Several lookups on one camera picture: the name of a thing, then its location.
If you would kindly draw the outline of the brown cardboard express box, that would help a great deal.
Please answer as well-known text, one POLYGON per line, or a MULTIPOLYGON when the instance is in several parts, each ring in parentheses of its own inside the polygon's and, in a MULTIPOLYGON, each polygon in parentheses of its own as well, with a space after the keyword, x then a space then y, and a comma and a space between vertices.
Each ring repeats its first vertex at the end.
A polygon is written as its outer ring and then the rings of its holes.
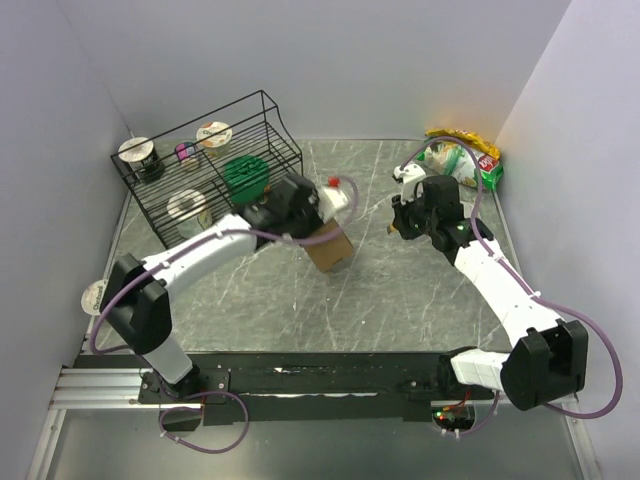
POLYGON ((304 246, 306 254, 321 273, 331 271, 342 260, 346 260, 353 254, 351 241, 335 219, 319 228, 312 237, 327 233, 336 233, 336 236, 319 244, 304 246))

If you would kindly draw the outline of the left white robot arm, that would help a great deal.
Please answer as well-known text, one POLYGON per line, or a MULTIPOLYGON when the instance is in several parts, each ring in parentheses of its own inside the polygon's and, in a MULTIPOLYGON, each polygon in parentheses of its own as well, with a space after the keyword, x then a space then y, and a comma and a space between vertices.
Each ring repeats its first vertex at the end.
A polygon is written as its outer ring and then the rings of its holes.
POLYGON ((143 260, 121 257, 108 279, 99 318, 155 370, 167 395, 188 401, 197 392, 200 373, 172 336, 172 300, 203 276, 268 242, 309 244, 348 203, 339 188, 317 187, 301 175, 287 174, 180 245, 143 260))

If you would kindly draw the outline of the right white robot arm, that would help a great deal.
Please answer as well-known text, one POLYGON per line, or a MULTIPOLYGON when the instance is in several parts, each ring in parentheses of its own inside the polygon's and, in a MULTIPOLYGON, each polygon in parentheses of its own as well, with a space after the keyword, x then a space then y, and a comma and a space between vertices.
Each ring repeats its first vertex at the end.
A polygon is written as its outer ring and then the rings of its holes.
POLYGON ((400 185, 391 200, 390 226, 404 240, 421 236, 481 294, 507 333, 508 353, 467 348, 444 356, 437 386, 456 399, 471 385, 502 391, 521 411, 581 391, 586 379, 588 333, 536 303, 508 272, 492 232, 466 217, 457 182, 427 176, 417 165, 396 168, 400 185))

